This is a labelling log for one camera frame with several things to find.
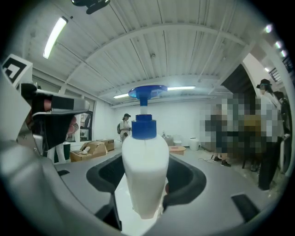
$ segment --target blue pump cap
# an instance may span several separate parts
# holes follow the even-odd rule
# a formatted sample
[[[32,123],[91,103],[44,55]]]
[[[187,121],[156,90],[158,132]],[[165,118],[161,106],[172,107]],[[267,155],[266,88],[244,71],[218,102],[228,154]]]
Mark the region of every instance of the blue pump cap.
[[[164,85],[148,85],[133,88],[128,95],[140,100],[140,106],[147,106],[149,99],[158,96],[163,91],[167,91]],[[145,140],[156,136],[157,124],[156,120],[152,120],[152,115],[136,115],[136,120],[132,121],[132,137]]]

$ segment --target curved ceiling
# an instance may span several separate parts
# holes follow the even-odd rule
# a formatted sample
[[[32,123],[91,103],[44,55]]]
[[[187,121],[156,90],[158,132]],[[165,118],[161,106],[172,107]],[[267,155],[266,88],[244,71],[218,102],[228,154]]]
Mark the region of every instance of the curved ceiling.
[[[45,59],[61,16],[69,22]],[[61,90],[77,88],[115,105],[130,98],[113,96],[145,84],[196,86],[176,97],[217,94],[253,48],[248,33],[255,27],[238,0],[111,0],[91,15],[70,0],[51,0],[24,21],[8,51],[58,79]]]

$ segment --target black bag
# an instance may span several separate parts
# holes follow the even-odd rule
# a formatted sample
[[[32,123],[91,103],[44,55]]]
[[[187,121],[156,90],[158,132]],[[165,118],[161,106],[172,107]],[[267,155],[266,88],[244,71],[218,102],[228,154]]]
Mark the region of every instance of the black bag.
[[[281,117],[285,134],[292,134],[291,108],[288,99],[280,91],[273,92],[281,104]]]
[[[117,125],[117,133],[118,133],[118,134],[121,134],[120,123]]]

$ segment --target pump bottle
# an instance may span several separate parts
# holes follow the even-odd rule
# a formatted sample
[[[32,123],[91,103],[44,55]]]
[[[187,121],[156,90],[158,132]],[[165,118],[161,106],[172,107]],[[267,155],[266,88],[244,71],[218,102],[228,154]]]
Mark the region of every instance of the pump bottle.
[[[142,219],[153,218],[159,207],[169,162],[168,145],[157,135],[156,120],[147,114],[148,100],[162,91],[167,87],[141,86],[129,92],[140,100],[141,114],[132,121],[132,136],[122,145],[122,158],[131,202]]]

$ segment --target white wall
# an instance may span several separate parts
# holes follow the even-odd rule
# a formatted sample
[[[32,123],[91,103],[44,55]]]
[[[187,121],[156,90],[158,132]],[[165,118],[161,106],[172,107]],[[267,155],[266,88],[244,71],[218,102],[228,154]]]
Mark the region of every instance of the white wall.
[[[114,120],[115,110],[110,104],[96,101],[93,112],[92,140],[117,137],[117,127]]]
[[[183,146],[189,145],[189,138],[197,137],[200,139],[200,117],[205,111],[210,109],[212,101],[187,101],[148,105],[148,114],[152,114],[153,119],[157,120],[157,133],[162,135],[181,135]],[[115,109],[115,127],[122,120],[123,115],[131,115],[131,121],[135,120],[135,115],[140,114],[140,107],[123,107]]]
[[[264,66],[252,55],[248,54],[242,62],[256,92],[257,97],[260,97],[259,89],[256,88],[262,79],[267,79],[272,84],[272,90],[277,91],[277,85],[271,78],[270,74],[266,72]]]

